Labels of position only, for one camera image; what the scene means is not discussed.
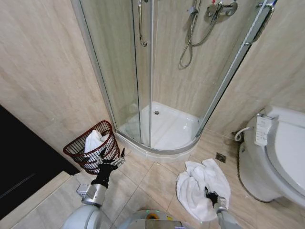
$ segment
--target toilet lid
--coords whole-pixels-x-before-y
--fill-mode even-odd
[[[275,121],[268,134],[267,154],[277,172],[305,195],[305,127]]]

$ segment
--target shower enclosure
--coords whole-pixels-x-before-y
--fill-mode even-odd
[[[181,68],[193,0],[72,0],[117,136],[155,157],[188,153],[275,2],[237,1],[209,31],[212,1],[200,1],[192,39],[210,34]]]

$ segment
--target shower faucet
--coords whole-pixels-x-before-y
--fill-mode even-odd
[[[211,4],[210,6],[208,6],[205,14],[208,17],[211,17],[215,15],[216,12],[218,12],[218,14],[225,13],[227,16],[232,16],[236,12],[237,7],[238,4],[236,0],[234,0],[231,4],[223,4],[223,2],[220,1],[217,4]]]

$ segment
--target bidet control panel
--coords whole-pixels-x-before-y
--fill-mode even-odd
[[[256,125],[254,126],[254,143],[258,146],[267,145],[267,137],[272,120],[266,117],[257,116]]]

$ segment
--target shower hose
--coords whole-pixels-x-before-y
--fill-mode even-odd
[[[202,45],[207,40],[207,38],[209,37],[211,31],[213,30],[214,25],[216,24],[216,21],[217,21],[217,18],[219,16],[219,12],[220,12],[220,9],[216,10],[216,12],[213,15],[212,20],[210,22],[209,30],[206,33],[206,35],[202,38],[202,40],[199,41],[198,43],[193,43],[192,37],[193,37],[194,29],[195,29],[196,24],[197,24],[197,19],[198,19],[198,15],[199,15],[199,12],[200,12],[200,6],[201,6],[201,3],[202,3],[202,0],[199,0],[198,9],[196,10],[197,2],[198,1],[195,0],[195,2],[193,4],[194,12],[192,12],[191,15],[190,15],[191,23],[190,23],[190,26],[188,28],[187,34],[186,34],[186,46],[185,46],[184,51],[181,54],[181,57],[180,57],[180,60],[179,60],[179,65],[182,68],[187,68],[190,65],[190,63],[192,62],[192,59],[193,59],[193,47]],[[182,64],[182,60],[183,60],[185,52],[186,52],[186,50],[188,48],[190,50],[190,59],[189,59],[189,62],[186,65],[184,65],[184,64]]]

